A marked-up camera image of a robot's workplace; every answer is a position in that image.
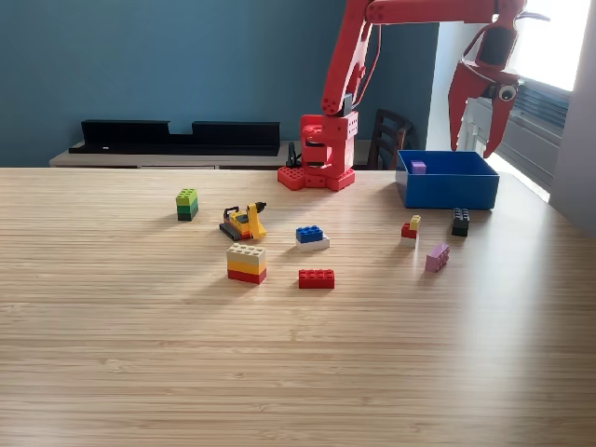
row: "yellow lego vehicle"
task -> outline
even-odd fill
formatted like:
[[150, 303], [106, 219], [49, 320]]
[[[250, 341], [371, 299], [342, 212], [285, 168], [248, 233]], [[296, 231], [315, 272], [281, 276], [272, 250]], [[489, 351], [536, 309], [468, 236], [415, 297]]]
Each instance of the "yellow lego vehicle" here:
[[264, 202], [252, 203], [246, 208], [246, 212], [241, 212], [239, 207], [228, 208], [223, 212], [223, 223], [220, 223], [220, 230], [234, 241], [261, 239], [267, 236], [258, 216], [266, 206], [267, 204]]

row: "sunlight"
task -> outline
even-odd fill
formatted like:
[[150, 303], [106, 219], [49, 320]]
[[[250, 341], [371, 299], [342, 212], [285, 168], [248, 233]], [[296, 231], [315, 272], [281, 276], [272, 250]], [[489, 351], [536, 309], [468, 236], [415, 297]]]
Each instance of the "sunlight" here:
[[528, 0], [526, 10], [551, 22], [518, 20], [520, 38], [509, 66], [520, 75], [573, 90], [590, 0]]

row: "purple lego brick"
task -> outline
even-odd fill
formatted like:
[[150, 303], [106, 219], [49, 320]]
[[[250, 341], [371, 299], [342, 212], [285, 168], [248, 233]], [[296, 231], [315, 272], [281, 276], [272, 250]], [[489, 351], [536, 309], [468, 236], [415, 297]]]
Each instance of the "purple lego brick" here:
[[439, 244], [437, 247], [432, 249], [429, 255], [427, 255], [427, 265], [425, 270], [427, 272], [437, 273], [441, 270], [449, 261], [450, 248], [447, 244]]
[[412, 174], [426, 174], [426, 173], [427, 173], [427, 165], [425, 165], [424, 161], [420, 161], [420, 160], [412, 161]]

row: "white wall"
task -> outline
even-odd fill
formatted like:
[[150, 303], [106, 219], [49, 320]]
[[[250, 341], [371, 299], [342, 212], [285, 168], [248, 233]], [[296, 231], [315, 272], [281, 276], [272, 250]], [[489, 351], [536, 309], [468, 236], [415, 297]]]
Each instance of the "white wall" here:
[[447, 100], [449, 88], [454, 80], [457, 62], [480, 28], [481, 25], [463, 22], [442, 23], [439, 27], [435, 77], [428, 116], [428, 151], [451, 150], [449, 103]]
[[592, 1], [584, 47], [577, 69], [576, 87], [550, 204], [576, 226], [596, 237], [596, 2]]

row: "blue box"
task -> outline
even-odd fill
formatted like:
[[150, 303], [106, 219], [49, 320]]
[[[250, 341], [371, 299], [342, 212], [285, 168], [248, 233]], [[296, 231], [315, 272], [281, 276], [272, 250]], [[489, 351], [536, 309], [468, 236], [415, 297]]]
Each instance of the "blue box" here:
[[323, 230], [315, 226], [306, 226], [296, 230], [296, 238], [301, 244], [323, 240]]
[[[406, 208], [491, 210], [499, 174], [475, 152], [399, 151], [405, 171], [396, 182]], [[427, 165], [426, 174], [412, 174], [412, 161]]]

